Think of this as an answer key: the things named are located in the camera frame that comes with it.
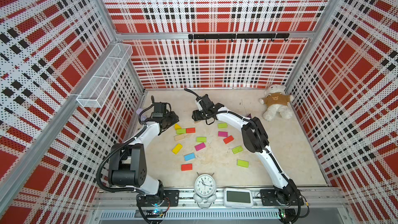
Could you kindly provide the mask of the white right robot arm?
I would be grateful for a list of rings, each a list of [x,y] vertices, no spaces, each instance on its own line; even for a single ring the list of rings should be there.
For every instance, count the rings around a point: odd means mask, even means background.
[[[188,88],[185,88],[184,91],[196,96],[198,109],[192,113],[194,121],[219,120],[241,132],[245,148],[259,157],[268,172],[275,189],[275,198],[280,205],[293,205],[294,203],[298,206],[301,205],[299,190],[275,158],[269,145],[268,135],[259,118],[241,116],[223,104],[213,103],[207,94],[199,96]]]

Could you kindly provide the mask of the light green block top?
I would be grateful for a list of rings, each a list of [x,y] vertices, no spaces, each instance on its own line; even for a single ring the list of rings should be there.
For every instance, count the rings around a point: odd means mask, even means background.
[[[224,128],[227,128],[228,127],[228,124],[227,123],[219,123],[218,124],[218,128],[219,129],[224,129]]]

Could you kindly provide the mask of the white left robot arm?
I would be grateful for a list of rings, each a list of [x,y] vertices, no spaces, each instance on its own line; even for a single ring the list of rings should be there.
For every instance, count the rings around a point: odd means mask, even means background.
[[[114,144],[96,172],[98,187],[107,192],[136,192],[138,202],[146,200],[160,206],[167,197],[163,183],[148,175],[145,149],[150,142],[179,121],[170,103],[155,102],[140,112],[139,117],[153,110],[141,128],[124,143]]]

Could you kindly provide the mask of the magenta block under arm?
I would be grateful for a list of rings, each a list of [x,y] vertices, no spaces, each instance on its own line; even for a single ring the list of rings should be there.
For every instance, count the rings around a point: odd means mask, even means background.
[[[227,138],[227,137],[228,137],[228,132],[219,131],[219,132],[218,132],[218,136],[219,136],[219,137],[225,137],[225,138]]]

